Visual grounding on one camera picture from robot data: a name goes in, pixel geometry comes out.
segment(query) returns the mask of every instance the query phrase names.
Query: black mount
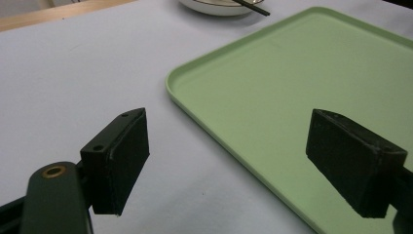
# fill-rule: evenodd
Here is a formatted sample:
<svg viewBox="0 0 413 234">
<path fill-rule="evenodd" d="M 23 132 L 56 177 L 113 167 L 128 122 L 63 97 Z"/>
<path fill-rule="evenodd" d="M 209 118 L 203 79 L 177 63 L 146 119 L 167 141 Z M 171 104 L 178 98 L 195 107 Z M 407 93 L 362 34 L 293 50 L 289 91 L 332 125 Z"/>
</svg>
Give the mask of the black mount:
<svg viewBox="0 0 413 234">
<path fill-rule="evenodd" d="M 394 232 L 413 230 L 413 174 L 407 152 L 353 120 L 315 109 L 306 153 L 362 217 L 385 217 L 397 209 Z"/>
<path fill-rule="evenodd" d="M 80 163 L 34 173 L 26 196 L 0 208 L 0 234 L 93 233 L 89 207 L 121 215 L 148 156 L 145 109 L 119 115 L 82 148 Z"/>
<path fill-rule="evenodd" d="M 398 6 L 402 6 L 405 8 L 413 9 L 413 1 L 412 0 L 384 0 L 385 2 L 390 2 L 396 4 Z"/>
</svg>

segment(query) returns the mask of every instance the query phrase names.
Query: brass screw insert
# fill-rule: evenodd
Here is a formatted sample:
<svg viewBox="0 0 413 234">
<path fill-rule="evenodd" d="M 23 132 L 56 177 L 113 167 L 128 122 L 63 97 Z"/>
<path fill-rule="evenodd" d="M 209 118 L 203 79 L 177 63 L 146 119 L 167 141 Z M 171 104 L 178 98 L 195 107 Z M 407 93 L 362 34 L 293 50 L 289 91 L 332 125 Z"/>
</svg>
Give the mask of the brass screw insert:
<svg viewBox="0 0 413 234">
<path fill-rule="evenodd" d="M 64 166 L 54 166 L 51 168 L 47 168 L 45 171 L 42 172 L 43 178 L 53 178 L 58 177 L 66 172 L 66 167 Z"/>
</svg>

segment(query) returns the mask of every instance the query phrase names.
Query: green tray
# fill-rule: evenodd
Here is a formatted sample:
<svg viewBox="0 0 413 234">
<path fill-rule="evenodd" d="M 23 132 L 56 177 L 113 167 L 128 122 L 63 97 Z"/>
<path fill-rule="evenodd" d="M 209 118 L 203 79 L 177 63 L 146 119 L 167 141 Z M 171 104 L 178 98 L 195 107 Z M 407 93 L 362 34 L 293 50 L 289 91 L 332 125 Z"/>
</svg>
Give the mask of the green tray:
<svg viewBox="0 0 413 234">
<path fill-rule="evenodd" d="M 175 68 L 166 84 L 186 113 L 319 233 L 393 233 L 393 207 L 386 218 L 360 217 L 305 148 L 319 108 L 412 151 L 412 61 L 412 41 L 312 8 Z"/>
</svg>

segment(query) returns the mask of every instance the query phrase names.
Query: white table surface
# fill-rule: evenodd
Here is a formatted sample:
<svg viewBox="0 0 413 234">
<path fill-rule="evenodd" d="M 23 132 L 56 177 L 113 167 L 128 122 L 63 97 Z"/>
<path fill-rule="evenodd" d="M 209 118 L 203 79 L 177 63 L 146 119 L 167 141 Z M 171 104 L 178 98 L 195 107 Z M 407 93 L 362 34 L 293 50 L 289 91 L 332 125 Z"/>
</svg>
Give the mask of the white table surface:
<svg viewBox="0 0 413 234">
<path fill-rule="evenodd" d="M 413 39 L 413 11 L 381 0 L 266 0 L 269 17 L 218 18 L 177 0 L 119 7 L 0 33 L 0 205 L 37 169 L 77 163 L 118 114 L 146 107 L 151 156 L 105 233 L 312 233 L 168 97 L 165 78 L 195 59 L 313 6 Z"/>
</svg>

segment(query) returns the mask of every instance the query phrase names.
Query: white bowl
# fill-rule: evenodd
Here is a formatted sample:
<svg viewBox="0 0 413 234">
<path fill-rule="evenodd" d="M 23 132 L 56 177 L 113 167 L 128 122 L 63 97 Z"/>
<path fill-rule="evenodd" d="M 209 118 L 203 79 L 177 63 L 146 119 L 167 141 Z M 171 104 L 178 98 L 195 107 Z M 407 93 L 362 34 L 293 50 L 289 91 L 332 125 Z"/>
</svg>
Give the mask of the white bowl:
<svg viewBox="0 0 413 234">
<path fill-rule="evenodd" d="M 259 6 L 264 0 L 245 0 L 250 4 Z M 241 6 L 232 0 L 179 0 L 183 5 L 208 15 L 230 17 L 251 12 L 249 8 Z"/>
</svg>

